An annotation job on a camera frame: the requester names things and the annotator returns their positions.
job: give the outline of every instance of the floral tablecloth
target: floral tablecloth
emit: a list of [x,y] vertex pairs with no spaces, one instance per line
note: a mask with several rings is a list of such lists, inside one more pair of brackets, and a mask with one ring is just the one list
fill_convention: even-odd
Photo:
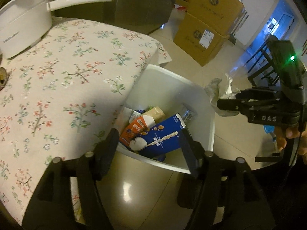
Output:
[[[0,199],[21,223],[55,156],[92,150],[148,63],[171,58],[153,38],[108,24],[54,18],[41,42],[14,59],[0,91]],[[73,186],[77,211],[79,197]]]

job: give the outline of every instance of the white plastic bin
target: white plastic bin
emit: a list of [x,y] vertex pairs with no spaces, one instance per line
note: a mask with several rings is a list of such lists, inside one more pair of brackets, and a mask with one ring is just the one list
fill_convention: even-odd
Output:
[[[139,110],[149,105],[159,106],[167,117],[176,113],[185,104],[196,112],[196,117],[188,125],[195,141],[205,150],[213,150],[215,112],[204,89],[193,82],[162,67],[148,65],[131,90],[125,107]],[[127,150],[118,144],[117,150],[126,156],[168,170],[190,173],[181,149],[166,154],[165,161],[158,162]]]

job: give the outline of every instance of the blue box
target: blue box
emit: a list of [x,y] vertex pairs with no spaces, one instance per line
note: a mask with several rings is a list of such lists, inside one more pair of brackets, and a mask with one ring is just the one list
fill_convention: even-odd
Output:
[[173,115],[157,124],[146,135],[139,134],[147,142],[147,147],[139,151],[139,154],[148,158],[179,149],[179,131],[185,128],[185,123],[179,114]]

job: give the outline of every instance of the screw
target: screw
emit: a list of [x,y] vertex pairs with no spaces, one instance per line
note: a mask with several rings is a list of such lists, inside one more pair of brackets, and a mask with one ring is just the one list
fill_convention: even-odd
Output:
[[236,161],[241,164],[245,163],[245,159],[243,157],[238,157]]
[[58,162],[60,162],[60,161],[61,161],[61,158],[58,157],[58,156],[52,159],[52,162],[53,162],[53,163],[58,163]]
[[212,152],[212,151],[205,151],[205,155],[207,156],[207,157],[213,157],[214,156],[214,153]]
[[88,152],[85,152],[84,155],[85,155],[85,157],[90,158],[90,157],[92,157],[94,155],[94,152],[88,151]]

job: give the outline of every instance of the white pot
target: white pot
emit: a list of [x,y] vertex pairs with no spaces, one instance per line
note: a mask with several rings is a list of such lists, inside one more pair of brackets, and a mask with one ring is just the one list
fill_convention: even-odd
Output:
[[11,0],[0,9],[0,52],[8,59],[41,40],[52,26],[51,11],[112,0]]

